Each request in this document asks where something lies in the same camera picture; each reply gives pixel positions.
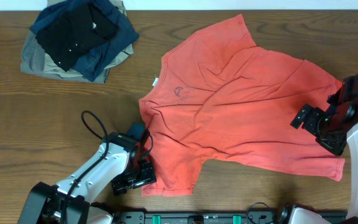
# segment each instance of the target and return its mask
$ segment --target stack of clothes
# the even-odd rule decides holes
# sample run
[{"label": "stack of clothes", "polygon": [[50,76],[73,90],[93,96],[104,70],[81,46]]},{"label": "stack of clothes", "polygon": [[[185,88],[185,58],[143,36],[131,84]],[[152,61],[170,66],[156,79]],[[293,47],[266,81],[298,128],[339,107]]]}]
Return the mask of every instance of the stack of clothes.
[{"label": "stack of clothes", "polygon": [[122,1],[48,0],[25,40],[21,71],[105,83],[109,68],[134,53],[138,38]]}]

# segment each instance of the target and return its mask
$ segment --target wood grain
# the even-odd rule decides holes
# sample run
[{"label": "wood grain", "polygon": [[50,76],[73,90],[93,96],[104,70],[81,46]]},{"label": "wood grain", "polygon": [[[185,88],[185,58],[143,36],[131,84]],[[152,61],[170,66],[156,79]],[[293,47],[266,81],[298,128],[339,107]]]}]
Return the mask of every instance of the wood grain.
[{"label": "wood grain", "polygon": [[[108,131],[125,132],[132,122],[142,122],[137,101],[152,89],[161,56],[196,30],[243,14],[257,45],[305,58],[338,79],[358,72],[358,11],[129,11],[140,39],[135,54],[110,71],[107,84],[49,80],[19,70],[24,39],[38,13],[0,12],[0,223],[17,221],[38,181],[54,184],[94,154],[99,142],[83,127],[83,110],[95,112]],[[113,197],[107,187],[97,200],[149,211],[235,211],[256,201],[346,209],[348,150],[344,157],[340,182],[210,160],[191,196],[142,197],[137,189]]]}]

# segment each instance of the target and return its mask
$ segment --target orange t-shirt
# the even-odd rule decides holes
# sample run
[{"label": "orange t-shirt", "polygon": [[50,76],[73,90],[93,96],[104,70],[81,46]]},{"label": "orange t-shirt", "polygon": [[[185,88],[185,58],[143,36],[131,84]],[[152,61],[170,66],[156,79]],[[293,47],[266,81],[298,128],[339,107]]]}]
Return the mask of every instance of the orange t-shirt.
[{"label": "orange t-shirt", "polygon": [[305,103],[325,110],[340,86],[307,60],[257,47],[241,15],[195,32],[162,57],[139,100],[157,176],[143,195],[192,194],[207,159],[340,180],[344,159],[290,126]]}]

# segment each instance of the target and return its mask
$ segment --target green connector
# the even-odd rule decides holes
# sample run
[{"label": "green connector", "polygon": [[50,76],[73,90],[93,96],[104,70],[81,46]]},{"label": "green connector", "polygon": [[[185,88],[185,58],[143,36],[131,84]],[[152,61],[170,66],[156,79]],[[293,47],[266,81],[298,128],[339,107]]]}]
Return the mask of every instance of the green connector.
[{"label": "green connector", "polygon": [[153,224],[161,224],[161,216],[153,215]]},{"label": "green connector", "polygon": [[241,216],[233,215],[233,224],[241,224]]}]

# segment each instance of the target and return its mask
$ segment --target clothing tag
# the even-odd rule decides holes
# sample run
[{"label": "clothing tag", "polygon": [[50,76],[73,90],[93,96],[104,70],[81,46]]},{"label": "clothing tag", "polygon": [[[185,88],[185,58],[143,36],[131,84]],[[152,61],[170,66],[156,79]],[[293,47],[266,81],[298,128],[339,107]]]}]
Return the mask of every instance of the clothing tag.
[{"label": "clothing tag", "polygon": [[156,77],[154,82],[153,82],[153,86],[155,86],[157,84],[157,82],[158,82],[158,78]]}]

